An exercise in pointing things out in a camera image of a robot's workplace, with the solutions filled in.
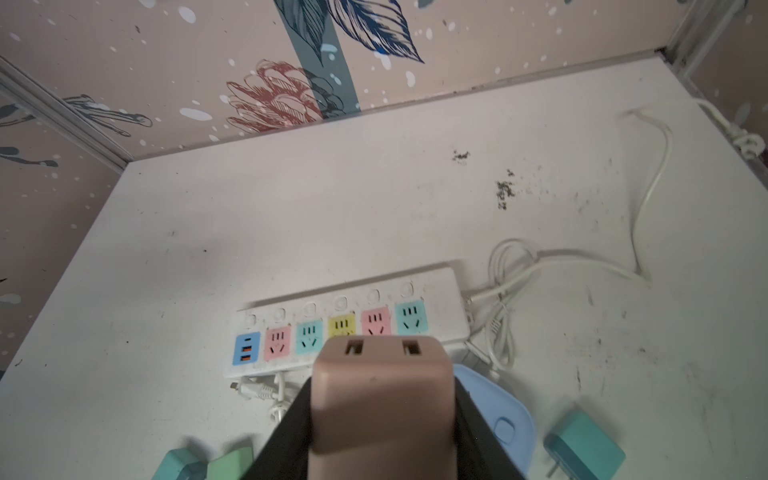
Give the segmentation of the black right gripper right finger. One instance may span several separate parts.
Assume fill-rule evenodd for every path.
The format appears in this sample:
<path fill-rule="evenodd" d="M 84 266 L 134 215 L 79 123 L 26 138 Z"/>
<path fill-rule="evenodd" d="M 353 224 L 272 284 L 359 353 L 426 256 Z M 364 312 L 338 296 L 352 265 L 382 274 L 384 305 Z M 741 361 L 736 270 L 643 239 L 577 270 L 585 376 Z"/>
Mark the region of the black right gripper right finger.
<path fill-rule="evenodd" d="M 525 479 L 458 378 L 455 379 L 454 443 L 459 480 Z"/>

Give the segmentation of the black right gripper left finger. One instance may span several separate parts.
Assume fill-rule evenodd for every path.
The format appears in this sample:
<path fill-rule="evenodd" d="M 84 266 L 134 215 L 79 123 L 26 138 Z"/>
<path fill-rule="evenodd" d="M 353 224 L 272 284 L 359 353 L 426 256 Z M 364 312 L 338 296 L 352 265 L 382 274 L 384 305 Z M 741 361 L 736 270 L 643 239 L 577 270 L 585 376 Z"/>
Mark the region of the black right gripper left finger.
<path fill-rule="evenodd" d="M 312 379 L 307 379 L 241 480 L 308 478 Z"/>

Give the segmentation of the pink USB charger plug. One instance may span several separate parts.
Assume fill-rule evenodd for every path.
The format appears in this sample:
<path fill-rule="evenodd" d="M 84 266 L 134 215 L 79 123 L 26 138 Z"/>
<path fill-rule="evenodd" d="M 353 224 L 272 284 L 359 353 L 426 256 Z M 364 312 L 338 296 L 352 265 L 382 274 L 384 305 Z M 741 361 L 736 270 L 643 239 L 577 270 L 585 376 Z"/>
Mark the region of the pink USB charger plug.
<path fill-rule="evenodd" d="M 316 358 L 311 479 L 454 479 L 455 377 L 429 336 L 338 336 Z"/>

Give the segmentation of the white multicolour power strip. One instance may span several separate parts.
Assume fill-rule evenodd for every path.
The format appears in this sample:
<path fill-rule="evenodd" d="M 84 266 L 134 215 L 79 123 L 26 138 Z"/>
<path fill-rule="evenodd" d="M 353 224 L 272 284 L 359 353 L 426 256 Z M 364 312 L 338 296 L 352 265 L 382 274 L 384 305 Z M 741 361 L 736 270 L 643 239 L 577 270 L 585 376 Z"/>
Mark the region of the white multicolour power strip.
<path fill-rule="evenodd" d="M 401 272 L 263 300 L 237 311 L 228 336 L 227 379 L 310 366 L 338 336 L 426 335 L 446 346 L 470 337 L 448 266 Z"/>

